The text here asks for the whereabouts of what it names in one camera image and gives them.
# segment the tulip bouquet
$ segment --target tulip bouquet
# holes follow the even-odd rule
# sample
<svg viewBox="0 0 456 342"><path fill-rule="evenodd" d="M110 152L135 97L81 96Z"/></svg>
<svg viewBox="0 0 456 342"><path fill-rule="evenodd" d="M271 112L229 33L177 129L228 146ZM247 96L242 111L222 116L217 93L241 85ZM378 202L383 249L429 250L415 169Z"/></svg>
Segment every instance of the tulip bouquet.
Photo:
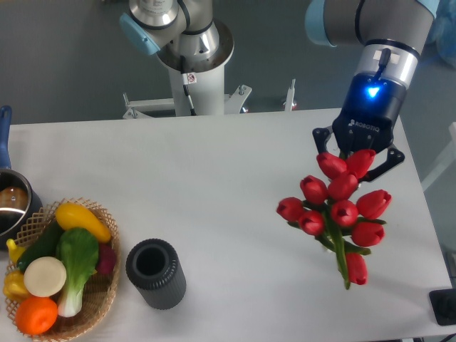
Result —
<svg viewBox="0 0 456 342"><path fill-rule="evenodd" d="M368 272L363 256L385 236L384 213L392 197L385 190L363 195L356 203L350 201L375 158L374 150L359 150L346 160L328 152L320 153L317 162L331 181L307 176L301 181L305 200L295 197L280 201L277 213L292 227L314 236L325 248L336 253L338 270L345 288L351 283L364 285ZM346 241L351 237L353 243Z"/></svg>

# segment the pot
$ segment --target pot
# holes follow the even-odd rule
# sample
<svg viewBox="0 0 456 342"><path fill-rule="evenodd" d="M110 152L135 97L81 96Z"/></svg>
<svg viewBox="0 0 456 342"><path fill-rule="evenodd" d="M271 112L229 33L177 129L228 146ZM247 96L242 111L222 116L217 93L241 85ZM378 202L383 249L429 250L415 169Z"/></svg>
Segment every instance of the pot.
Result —
<svg viewBox="0 0 456 342"><path fill-rule="evenodd" d="M15 239L27 219L42 207L30 182L11 169L8 152L11 116L11 107L0 108L0 250L7 250L6 240Z"/></svg>

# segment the red tulip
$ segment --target red tulip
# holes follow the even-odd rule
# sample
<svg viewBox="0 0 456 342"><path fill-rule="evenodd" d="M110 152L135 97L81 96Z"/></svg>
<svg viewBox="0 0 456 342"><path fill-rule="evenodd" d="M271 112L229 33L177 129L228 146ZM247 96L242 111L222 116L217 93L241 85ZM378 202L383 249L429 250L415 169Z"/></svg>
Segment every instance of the red tulip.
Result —
<svg viewBox="0 0 456 342"><path fill-rule="evenodd" d="M348 200L357 188L358 178L356 173L344 172L330 183L328 193L333 200Z"/></svg>
<svg viewBox="0 0 456 342"><path fill-rule="evenodd" d="M322 235L325 231L325 221L323 215L316 210L305 212L299 217L299 226L309 235Z"/></svg>
<svg viewBox="0 0 456 342"><path fill-rule="evenodd" d="M363 178L368 173L374 158L374 150L359 150L347 158L347 170L356 173L358 179Z"/></svg>
<svg viewBox="0 0 456 342"><path fill-rule="evenodd" d="M388 207L392 200L385 190L376 190L360 197L356 206L366 219L377 219Z"/></svg>
<svg viewBox="0 0 456 342"><path fill-rule="evenodd" d="M368 268L361 255L357 253L345 254L348 267L348 280L357 285L368 283Z"/></svg>
<svg viewBox="0 0 456 342"><path fill-rule="evenodd" d="M385 237L383 226L372 222L359 222L351 233L351 239L361 247L375 246Z"/></svg>
<svg viewBox="0 0 456 342"><path fill-rule="evenodd" d="M354 203L343 200L335 203L331 208L331 217L342 227L353 226L358 219L358 209Z"/></svg>
<svg viewBox="0 0 456 342"><path fill-rule="evenodd" d="M310 203L320 205L328 199L325 183L314 176L307 176L301 181L301 190Z"/></svg>
<svg viewBox="0 0 456 342"><path fill-rule="evenodd" d="M316 161L321 171L332 180L347 170L345 161L329 152L323 152L317 155Z"/></svg>
<svg viewBox="0 0 456 342"><path fill-rule="evenodd" d="M299 217L306 212L302 207L302 201L299 198L288 197L279 202L277 214L287 221L296 222Z"/></svg>

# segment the gray floor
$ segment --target gray floor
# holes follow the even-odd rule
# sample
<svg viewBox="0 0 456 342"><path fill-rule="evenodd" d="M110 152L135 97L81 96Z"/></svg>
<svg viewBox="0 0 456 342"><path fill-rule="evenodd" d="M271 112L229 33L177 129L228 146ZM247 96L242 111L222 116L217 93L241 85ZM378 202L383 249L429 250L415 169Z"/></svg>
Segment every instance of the gray floor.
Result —
<svg viewBox="0 0 456 342"><path fill-rule="evenodd" d="M304 31L309 2L214 0L235 39L226 91L251 86L250 110L281 110L292 78L299 109L342 105L362 47L313 45ZM122 35L126 9L126 0L0 0L0 104L13 107L14 123L117 120L123 92L171 97L165 69ZM450 141L455 108L456 70L427 47L401 112L421 177ZM426 197L442 250L456 251L456 165Z"/></svg>

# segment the orange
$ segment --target orange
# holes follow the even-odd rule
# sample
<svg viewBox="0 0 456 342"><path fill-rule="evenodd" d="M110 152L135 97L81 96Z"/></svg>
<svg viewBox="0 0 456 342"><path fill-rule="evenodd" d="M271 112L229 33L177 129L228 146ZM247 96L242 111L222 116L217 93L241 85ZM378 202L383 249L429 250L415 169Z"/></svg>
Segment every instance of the orange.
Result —
<svg viewBox="0 0 456 342"><path fill-rule="evenodd" d="M19 305L16 326L22 333L40 335L56 322L57 304L48 297L30 297Z"/></svg>

